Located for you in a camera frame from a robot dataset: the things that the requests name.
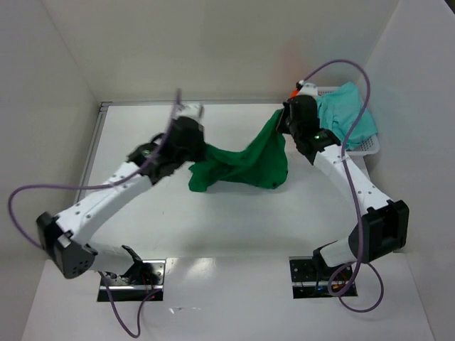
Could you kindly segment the white plastic basket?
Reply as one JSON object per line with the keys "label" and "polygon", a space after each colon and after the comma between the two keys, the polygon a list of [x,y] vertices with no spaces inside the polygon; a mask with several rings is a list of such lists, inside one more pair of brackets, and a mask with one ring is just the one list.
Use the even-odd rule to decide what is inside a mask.
{"label": "white plastic basket", "polygon": [[[339,87],[320,87],[318,89],[318,96],[323,94],[334,92]],[[368,138],[366,141],[362,142],[360,147],[352,151],[347,151],[350,156],[366,156],[377,153],[380,150],[380,144],[378,142],[378,134],[375,134]]]}

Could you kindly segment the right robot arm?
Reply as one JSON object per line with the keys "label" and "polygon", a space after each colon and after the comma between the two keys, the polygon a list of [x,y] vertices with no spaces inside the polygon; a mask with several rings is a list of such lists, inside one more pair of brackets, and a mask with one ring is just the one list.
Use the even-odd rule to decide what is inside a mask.
{"label": "right robot arm", "polygon": [[360,261],[367,264],[406,244],[410,209],[381,192],[342,152],[336,135],[321,128],[316,100],[297,95],[284,103],[277,131],[290,135],[296,149],[352,201],[358,223],[345,238],[314,250],[316,268],[336,268]]}

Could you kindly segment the green t shirt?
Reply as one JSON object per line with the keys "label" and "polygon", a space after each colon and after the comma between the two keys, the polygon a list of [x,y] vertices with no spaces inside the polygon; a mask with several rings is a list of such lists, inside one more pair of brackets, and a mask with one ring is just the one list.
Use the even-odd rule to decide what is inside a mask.
{"label": "green t shirt", "polygon": [[205,160],[194,163],[189,190],[204,193],[219,181],[276,189],[288,176],[285,138],[277,131],[282,111],[278,109],[258,135],[242,151],[227,151],[210,144]]}

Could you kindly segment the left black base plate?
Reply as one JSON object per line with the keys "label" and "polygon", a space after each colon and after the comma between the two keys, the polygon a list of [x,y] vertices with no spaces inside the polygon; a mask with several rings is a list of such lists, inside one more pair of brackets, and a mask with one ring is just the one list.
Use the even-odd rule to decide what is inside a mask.
{"label": "left black base plate", "polygon": [[148,301],[162,301],[164,298],[165,259],[144,260],[146,270],[130,279],[113,273],[104,273],[116,302],[140,302],[147,296]]}

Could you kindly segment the orange t shirt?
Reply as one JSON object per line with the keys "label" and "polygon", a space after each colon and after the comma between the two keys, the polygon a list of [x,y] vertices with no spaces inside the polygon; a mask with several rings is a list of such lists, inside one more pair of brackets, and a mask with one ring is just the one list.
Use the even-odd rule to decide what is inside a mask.
{"label": "orange t shirt", "polygon": [[302,84],[296,83],[296,88],[293,90],[293,92],[290,94],[289,98],[292,99],[295,96],[297,96],[302,88]]}

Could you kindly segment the teal t shirt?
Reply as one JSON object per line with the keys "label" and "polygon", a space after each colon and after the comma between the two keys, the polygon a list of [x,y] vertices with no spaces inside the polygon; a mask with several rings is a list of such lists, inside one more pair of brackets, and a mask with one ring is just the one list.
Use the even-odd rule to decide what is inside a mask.
{"label": "teal t shirt", "polygon": [[[332,131],[343,142],[363,106],[357,85],[347,82],[336,91],[316,98],[320,127]],[[378,133],[372,114],[365,109],[360,121],[348,137],[347,151]]]}

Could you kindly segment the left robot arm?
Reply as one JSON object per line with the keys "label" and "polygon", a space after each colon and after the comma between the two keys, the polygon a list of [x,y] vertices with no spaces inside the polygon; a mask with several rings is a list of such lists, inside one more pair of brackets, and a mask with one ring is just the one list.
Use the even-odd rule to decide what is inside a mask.
{"label": "left robot arm", "polygon": [[186,162],[200,161],[204,130],[198,117],[179,116],[168,130],[139,145],[101,190],[55,216],[44,212],[36,224],[41,245],[66,279],[88,270],[123,276],[134,282],[151,266],[127,245],[111,247],[92,241],[95,232],[135,197],[172,175]]}

